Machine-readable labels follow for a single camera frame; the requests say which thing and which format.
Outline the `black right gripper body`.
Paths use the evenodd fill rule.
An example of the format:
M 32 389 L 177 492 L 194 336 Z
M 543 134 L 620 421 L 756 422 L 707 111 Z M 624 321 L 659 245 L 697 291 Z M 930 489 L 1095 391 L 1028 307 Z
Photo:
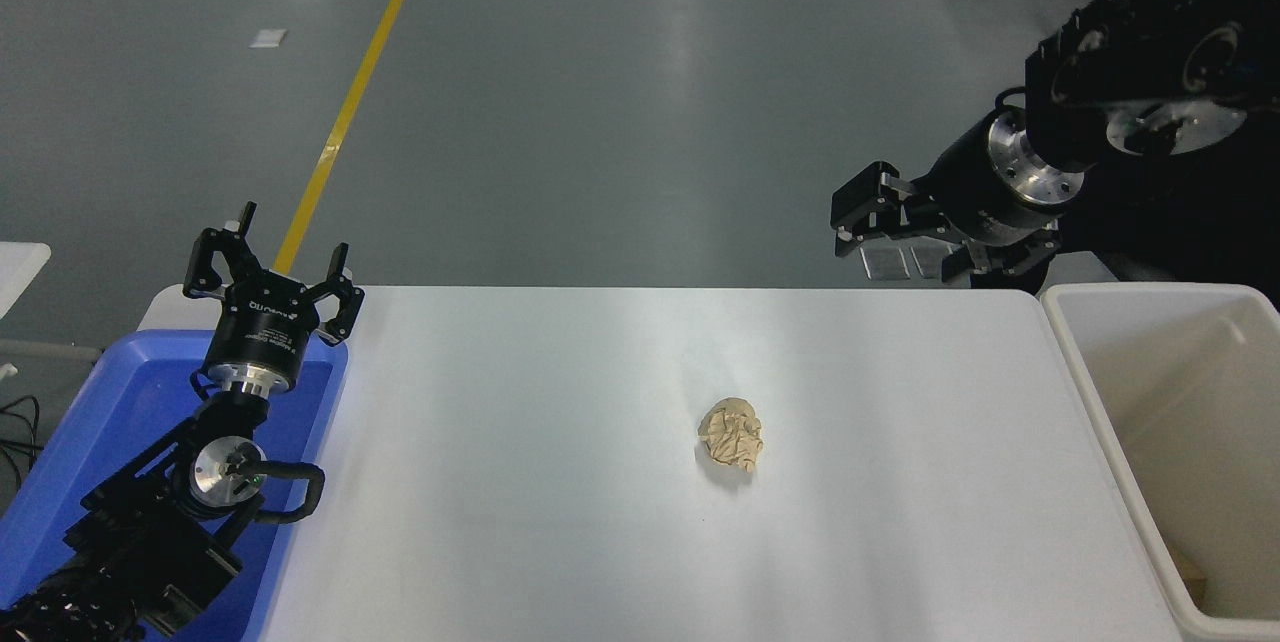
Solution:
M 1062 214 L 1062 171 L 1036 153 L 1025 121 L 975 123 L 914 185 L 986 246 L 1015 244 Z

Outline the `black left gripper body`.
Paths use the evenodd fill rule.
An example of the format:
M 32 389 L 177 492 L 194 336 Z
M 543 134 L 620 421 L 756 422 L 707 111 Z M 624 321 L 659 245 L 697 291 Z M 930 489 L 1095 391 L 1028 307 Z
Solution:
M 227 286 L 204 376 L 218 379 L 224 368 L 255 367 L 269 370 L 280 381 L 296 381 L 319 324 L 306 292 L 303 283 L 276 272 Z

